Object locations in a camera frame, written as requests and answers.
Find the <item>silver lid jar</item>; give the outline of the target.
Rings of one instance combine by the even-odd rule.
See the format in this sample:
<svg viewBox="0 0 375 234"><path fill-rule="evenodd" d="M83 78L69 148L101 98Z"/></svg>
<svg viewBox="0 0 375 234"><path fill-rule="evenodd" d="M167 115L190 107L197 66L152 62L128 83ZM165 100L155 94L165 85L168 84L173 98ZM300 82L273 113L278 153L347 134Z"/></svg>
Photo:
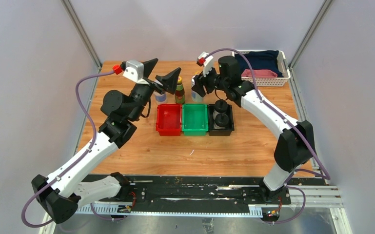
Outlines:
<svg viewBox="0 0 375 234"><path fill-rule="evenodd" d="M200 72L196 72L192 78L191 78L191 87L193 88L193 86L195 85L195 77L198 76L200 74ZM194 102L197 102L197 103L202 103L203 102L203 97L201 97L196 91L194 91L193 89L191 89L191 97L192 97L192 101Z"/></svg>
<svg viewBox="0 0 375 234"><path fill-rule="evenodd" d="M154 92L155 100L158 105L160 104L166 104L167 103L167 94L166 92L164 93L159 93L159 92Z"/></svg>

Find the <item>black cap shaker bottle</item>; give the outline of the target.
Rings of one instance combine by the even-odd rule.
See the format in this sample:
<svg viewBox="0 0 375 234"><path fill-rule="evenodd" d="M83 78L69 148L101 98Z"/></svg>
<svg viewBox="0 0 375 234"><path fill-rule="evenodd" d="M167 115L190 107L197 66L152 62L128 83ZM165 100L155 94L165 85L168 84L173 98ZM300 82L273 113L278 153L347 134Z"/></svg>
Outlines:
<svg viewBox="0 0 375 234"><path fill-rule="evenodd" d="M219 99L214 104L213 116L216 117L218 114L226 113L229 105L225 100Z"/></svg>

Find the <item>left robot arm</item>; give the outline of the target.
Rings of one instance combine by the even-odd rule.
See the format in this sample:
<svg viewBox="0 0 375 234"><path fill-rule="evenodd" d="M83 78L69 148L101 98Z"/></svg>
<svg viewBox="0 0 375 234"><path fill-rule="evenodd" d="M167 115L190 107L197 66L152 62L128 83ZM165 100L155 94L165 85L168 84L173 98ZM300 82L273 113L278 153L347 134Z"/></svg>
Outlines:
<svg viewBox="0 0 375 234"><path fill-rule="evenodd" d="M114 66L112 74L123 75L134 83L130 94L118 90L107 92L101 106L106 120L100 127L93 128L89 142L54 172L33 178L32 199L42 206L51 221L61 224L79 208L104 198L117 201L135 198L130 181L121 173L112 173L93 182L84 179L129 141L136 131L135 122L143 117L142 112L150 105L154 92L175 93L181 68L150 80L149 75L157 62L157 58L144 62L128 60Z"/></svg>

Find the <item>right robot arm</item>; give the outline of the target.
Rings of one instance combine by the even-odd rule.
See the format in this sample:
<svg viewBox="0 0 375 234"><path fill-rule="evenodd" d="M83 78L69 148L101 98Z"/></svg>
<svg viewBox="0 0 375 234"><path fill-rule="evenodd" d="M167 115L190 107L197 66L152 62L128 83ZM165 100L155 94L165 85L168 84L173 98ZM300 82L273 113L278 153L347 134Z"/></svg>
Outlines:
<svg viewBox="0 0 375 234"><path fill-rule="evenodd" d="M275 163L259 183L258 190L261 201L272 203L295 170L316 154L312 124L288 116L273 105L256 85L243 80L235 57L220 57L217 71L213 56L203 52L197 58L197 64L203 70L194 77L192 89L196 93L204 97L214 90L223 91L228 100L254 115L277 138Z"/></svg>

